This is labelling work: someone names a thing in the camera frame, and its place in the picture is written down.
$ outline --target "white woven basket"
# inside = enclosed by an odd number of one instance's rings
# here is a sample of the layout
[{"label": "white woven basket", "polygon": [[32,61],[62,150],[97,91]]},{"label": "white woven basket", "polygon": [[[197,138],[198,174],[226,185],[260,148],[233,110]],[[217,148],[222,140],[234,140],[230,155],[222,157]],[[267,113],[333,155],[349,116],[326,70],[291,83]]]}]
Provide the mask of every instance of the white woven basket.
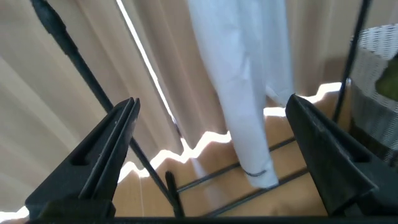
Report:
[{"label": "white woven basket", "polygon": [[387,162],[398,150],[398,102],[378,94],[374,84],[397,52],[398,24],[364,30],[351,72],[355,125],[390,149],[381,158]]}]

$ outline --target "brown floor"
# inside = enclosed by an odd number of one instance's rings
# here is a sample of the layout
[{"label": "brown floor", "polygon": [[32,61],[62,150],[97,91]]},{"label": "brown floor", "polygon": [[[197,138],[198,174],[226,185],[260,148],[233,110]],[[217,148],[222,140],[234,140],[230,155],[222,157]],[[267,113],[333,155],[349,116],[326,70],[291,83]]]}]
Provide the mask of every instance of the brown floor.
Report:
[{"label": "brown floor", "polygon": [[[330,93],[316,104],[329,117],[333,113],[336,96],[337,93]],[[339,124],[343,129],[348,129],[349,97],[346,97]],[[275,116],[267,117],[266,132],[270,146],[293,136],[287,119]],[[305,161],[296,142],[272,152],[271,155],[279,178],[305,167]],[[157,172],[164,180],[165,172],[170,170],[175,175],[177,185],[183,185],[237,161],[231,143],[213,142],[207,145],[197,159],[190,159],[185,164],[169,159],[160,165]],[[244,172],[237,168],[189,189],[180,196],[186,216],[195,217],[254,190],[247,182]],[[113,202],[116,206],[116,216],[119,217],[174,215],[172,207],[154,181],[150,177],[140,179],[134,172],[119,184]],[[326,211],[311,176],[305,174],[222,215],[326,215]]]}]

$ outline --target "green object in basket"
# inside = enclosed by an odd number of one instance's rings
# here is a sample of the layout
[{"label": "green object in basket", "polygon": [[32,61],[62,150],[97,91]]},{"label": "green object in basket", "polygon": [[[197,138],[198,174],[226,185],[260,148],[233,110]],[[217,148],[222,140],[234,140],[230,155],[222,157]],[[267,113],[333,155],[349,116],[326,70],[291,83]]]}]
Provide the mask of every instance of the green object in basket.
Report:
[{"label": "green object in basket", "polygon": [[388,61],[387,68],[376,81],[376,91],[380,95],[398,101],[398,54]]}]

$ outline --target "black metal rod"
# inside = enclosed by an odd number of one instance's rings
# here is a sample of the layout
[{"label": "black metal rod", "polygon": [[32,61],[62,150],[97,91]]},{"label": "black metal rod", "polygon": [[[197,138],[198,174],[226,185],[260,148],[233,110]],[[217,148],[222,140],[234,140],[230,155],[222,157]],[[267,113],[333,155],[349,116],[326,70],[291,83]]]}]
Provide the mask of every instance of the black metal rod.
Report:
[{"label": "black metal rod", "polygon": [[304,168],[304,169],[302,169],[300,171],[297,171],[296,173],[294,173],[294,174],[292,174],[292,175],[290,175],[288,177],[285,177],[282,180],[280,180],[279,181],[279,185],[276,185],[276,186],[271,187],[269,189],[259,189],[259,190],[255,191],[255,192],[250,193],[248,195],[245,195],[245,196],[243,196],[243,197],[241,197],[241,198],[239,198],[239,199],[237,199],[237,200],[235,200],[235,201],[233,201],[233,202],[231,202],[231,203],[229,203],[229,204],[227,204],[227,205],[225,205],[225,206],[223,206],[221,208],[218,208],[218,209],[216,209],[216,210],[214,210],[212,212],[207,213],[206,215],[204,215],[204,217],[215,217],[215,216],[217,216],[219,214],[222,214],[222,213],[224,213],[224,212],[226,212],[228,210],[231,210],[231,209],[233,209],[233,208],[235,208],[237,206],[240,206],[241,204],[243,204],[245,202],[248,202],[248,201],[250,201],[250,200],[252,200],[252,199],[254,199],[254,198],[256,198],[256,197],[258,197],[258,196],[260,196],[262,194],[264,194],[264,193],[267,193],[267,192],[269,192],[269,191],[271,191],[273,189],[276,189],[276,188],[288,183],[291,180],[294,180],[294,179],[296,179],[298,177],[301,177],[301,176],[303,176],[306,173],[308,173],[307,168]]},{"label": "black metal rod", "polygon": [[[278,149],[278,148],[280,148],[280,147],[283,147],[283,146],[285,146],[285,145],[287,145],[287,144],[289,144],[289,143],[292,143],[292,142],[294,142],[294,141],[295,141],[294,138],[286,139],[285,141],[282,141],[282,142],[280,142],[280,143],[278,143],[278,144],[276,144],[276,145],[274,145],[274,146],[271,146],[271,147],[269,148],[269,150],[270,150],[270,151],[276,150],[276,149]],[[190,183],[187,183],[187,184],[185,184],[185,185],[179,187],[179,188],[177,189],[177,192],[180,193],[180,192],[183,192],[184,190],[188,190],[188,189],[190,189],[190,188],[192,188],[192,187],[194,187],[194,186],[196,186],[196,185],[198,185],[198,184],[201,184],[201,183],[203,183],[203,182],[206,182],[207,180],[210,180],[210,179],[212,179],[212,178],[215,178],[215,177],[217,177],[217,176],[219,176],[219,175],[223,175],[223,174],[225,174],[226,172],[228,172],[228,171],[230,171],[230,170],[233,170],[233,169],[235,169],[235,168],[237,168],[237,167],[240,167],[240,166],[241,166],[240,163],[237,162],[237,163],[235,163],[235,164],[232,164],[232,165],[229,165],[229,166],[227,166],[227,167],[224,167],[224,168],[222,168],[222,169],[220,169],[220,170],[218,170],[218,171],[216,171],[216,172],[214,172],[214,173],[211,173],[211,174],[209,174],[209,175],[206,175],[206,176],[204,176],[204,177],[202,177],[202,178],[199,178],[199,179],[197,179],[197,180],[194,180],[194,181],[192,181],[192,182],[190,182]]]},{"label": "black metal rod", "polygon": [[352,67],[354,64],[356,48],[358,46],[360,32],[364,26],[365,21],[366,21],[366,16],[368,14],[371,2],[372,2],[372,0],[363,0],[362,1],[362,6],[359,11],[358,20],[356,22],[356,26],[355,26],[355,30],[354,30],[354,38],[353,38],[353,41],[351,42],[351,46],[349,48],[348,58],[347,58],[346,66],[345,66],[344,73],[343,73],[343,79],[341,80],[341,87],[340,87],[340,91],[339,91],[339,95],[338,95],[338,99],[337,99],[335,113],[333,114],[333,118],[332,118],[332,120],[334,122],[338,121],[338,118],[341,113],[341,107],[343,106],[343,101],[344,101],[345,91],[346,91],[346,82],[347,82],[347,79],[351,73],[351,70],[352,70]]},{"label": "black metal rod", "polygon": [[[90,68],[87,66],[83,57],[81,57],[78,48],[72,38],[69,36],[65,24],[61,20],[61,17],[46,0],[30,1],[37,14],[37,17],[45,27],[46,31],[51,34],[53,38],[57,41],[60,48],[70,58],[76,69],[79,71],[81,77],[83,77],[84,81],[86,82],[90,90],[94,93],[95,97],[102,105],[104,110],[109,113],[113,108],[113,104],[102,89],[101,85],[98,83]],[[153,178],[154,182],[157,184],[157,186],[165,195],[170,204],[174,208],[177,208],[178,203],[174,200],[170,192],[167,190],[166,186],[162,182],[162,179],[160,179],[159,175],[151,166],[148,158],[146,158],[134,138],[130,140],[130,146],[132,147],[132,150],[136,153],[142,165],[148,170],[150,176]]]},{"label": "black metal rod", "polygon": [[184,210],[183,210],[183,207],[181,204],[180,195],[177,192],[177,184],[175,183],[174,175],[170,171],[167,171],[165,178],[166,178],[167,188],[169,189],[169,192],[172,194],[174,200],[176,200],[178,203],[178,207],[173,208],[174,216],[176,218],[183,218],[183,217],[185,217],[185,214],[184,214]]}]

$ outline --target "black pole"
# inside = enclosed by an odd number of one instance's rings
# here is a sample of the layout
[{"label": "black pole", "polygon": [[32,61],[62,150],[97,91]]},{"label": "black pole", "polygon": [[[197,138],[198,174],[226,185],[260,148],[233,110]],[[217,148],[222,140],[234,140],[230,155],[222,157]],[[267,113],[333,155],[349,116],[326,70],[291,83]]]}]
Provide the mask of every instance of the black pole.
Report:
[{"label": "black pole", "polygon": [[362,6],[359,11],[358,20],[355,25],[354,38],[353,38],[353,41],[351,42],[351,46],[349,48],[348,58],[347,58],[346,66],[345,66],[344,73],[343,73],[343,79],[341,80],[341,87],[340,87],[340,91],[338,94],[335,113],[332,118],[332,120],[334,122],[337,122],[338,118],[340,116],[341,107],[343,106],[343,101],[344,101],[344,97],[345,97],[346,82],[347,82],[347,79],[349,77],[349,74],[351,73],[351,70],[352,70],[352,67],[354,64],[356,48],[357,48],[358,40],[359,40],[359,33],[361,32],[362,27],[366,21],[366,16],[368,14],[371,2],[372,2],[372,0],[362,0]]},{"label": "black pole", "polygon": [[[30,1],[37,14],[37,17],[45,27],[46,31],[57,41],[60,48],[70,58],[76,69],[79,71],[81,77],[83,77],[84,81],[86,81],[88,87],[92,90],[99,103],[101,103],[101,106],[107,113],[109,113],[113,108],[112,102],[109,100],[108,96],[98,83],[84,59],[81,57],[78,48],[72,38],[69,36],[67,27],[61,20],[61,17],[46,0]],[[174,200],[172,194],[167,190],[167,187],[162,182],[162,179],[160,179],[155,169],[151,166],[148,158],[146,158],[134,138],[130,140],[130,146],[173,208],[178,209],[177,201]]]}]

